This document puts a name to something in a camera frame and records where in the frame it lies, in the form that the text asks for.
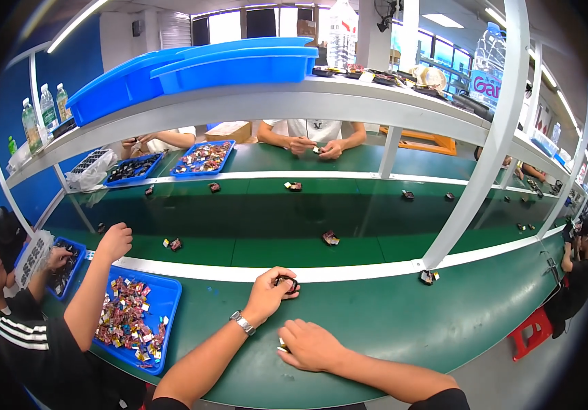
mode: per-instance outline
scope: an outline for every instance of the person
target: person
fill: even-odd
[[[588,299],[588,216],[577,227],[574,244],[570,242],[569,236],[563,236],[565,246],[561,268],[566,274],[566,285],[544,305],[547,319],[553,328],[553,339],[565,332],[565,321],[576,315]],[[584,258],[579,255],[580,251],[583,251]]]
[[[279,275],[296,277],[294,272],[279,266],[258,276],[246,308],[167,371],[155,389],[151,410],[192,409],[193,403],[214,386],[249,338],[251,328],[259,331],[282,300],[298,296],[300,286],[291,289],[293,283],[288,279],[274,285]],[[300,370],[324,371],[367,384],[413,403],[412,410],[469,409],[465,394],[446,374],[353,352],[321,326],[301,319],[287,320],[278,335],[291,353],[280,350],[276,353],[285,363]]]
[[[52,410],[132,410],[144,402],[142,381],[87,351],[98,327],[109,268],[130,250],[131,234],[123,223],[110,227],[60,317],[44,319],[40,302],[51,271],[62,267],[70,252],[53,247],[45,268],[12,298],[3,296],[7,274],[0,258],[1,356],[19,383]]]
[[[196,127],[182,127],[177,130],[159,131],[121,141],[121,159],[140,157],[164,150],[182,150],[196,142]]]
[[[475,160],[477,160],[477,161],[479,160],[479,158],[481,157],[481,151],[483,151],[483,147],[477,146],[475,148],[475,150],[474,150],[474,159]],[[512,158],[509,155],[506,155],[506,158],[504,158],[502,165],[504,167],[509,166],[511,164],[511,160],[512,160]],[[521,180],[524,180],[524,174],[527,174],[529,176],[533,176],[534,178],[537,178],[540,182],[546,181],[546,178],[543,173],[541,173],[536,168],[534,168],[531,165],[528,165],[526,163],[522,163],[520,166],[516,166],[514,172],[515,172],[515,175],[517,175],[517,177],[520,178]]]
[[[312,150],[318,142],[326,145],[320,149],[319,158],[336,160],[344,150],[356,147],[365,142],[367,133],[363,123],[352,122],[353,134],[347,138],[339,138],[342,121],[326,119],[288,119],[288,134],[285,136],[272,131],[280,119],[263,119],[257,129],[257,140],[267,144],[287,148],[294,155]]]

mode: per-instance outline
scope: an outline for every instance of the ceiling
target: ceiling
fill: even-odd
[[[90,0],[60,0],[52,7],[45,22],[62,21],[75,15]],[[302,3],[314,0],[300,0]],[[385,4],[387,0],[376,0]],[[134,13],[143,10],[174,10],[187,14],[231,9],[251,4],[284,4],[295,1],[282,0],[110,0],[101,8],[101,12]],[[315,3],[332,5],[335,0],[316,0]],[[358,0],[350,0],[350,4],[357,10]],[[446,28],[422,16],[419,27],[431,31],[438,36],[449,39],[454,44],[469,51],[474,51],[479,37],[486,29],[488,21],[494,21],[485,12],[487,6],[494,6],[503,13],[503,0],[420,0],[420,14],[441,13],[460,23],[465,28]],[[585,72],[577,60],[572,47],[564,35],[563,30],[552,18],[542,0],[526,0],[532,44],[535,40],[543,42],[543,60],[552,72],[561,90],[565,94],[570,108],[582,126],[586,112]],[[572,126],[567,112],[556,94],[550,95],[547,102],[559,114],[562,128],[567,130]]]

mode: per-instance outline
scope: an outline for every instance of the blue wall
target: blue wall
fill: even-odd
[[[63,83],[69,94],[74,94],[89,81],[102,74],[101,36],[99,15],[88,17],[51,54],[44,51],[36,55],[37,87],[48,83],[52,97],[56,98],[57,84]],[[20,120],[23,99],[30,97],[29,60],[14,64],[0,77],[0,165],[3,174],[11,157],[7,148],[11,135],[20,146],[25,142],[25,132]],[[62,171],[71,170],[87,153],[62,161]],[[13,187],[11,192],[27,219],[35,224],[61,186],[51,168]],[[9,208],[0,188],[0,206]]]

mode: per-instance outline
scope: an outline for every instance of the striped sleeve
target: striped sleeve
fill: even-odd
[[[38,323],[32,321],[31,324],[23,324],[0,314],[0,336],[23,349],[49,350],[47,326]]]

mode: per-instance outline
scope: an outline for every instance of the metal watch band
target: metal watch band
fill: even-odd
[[[249,323],[248,320],[244,319],[244,316],[241,315],[241,310],[233,313],[232,316],[230,316],[230,320],[237,322],[237,324],[241,326],[241,328],[244,329],[244,332],[246,332],[246,334],[249,336],[253,336],[253,333],[255,333],[255,328]]]

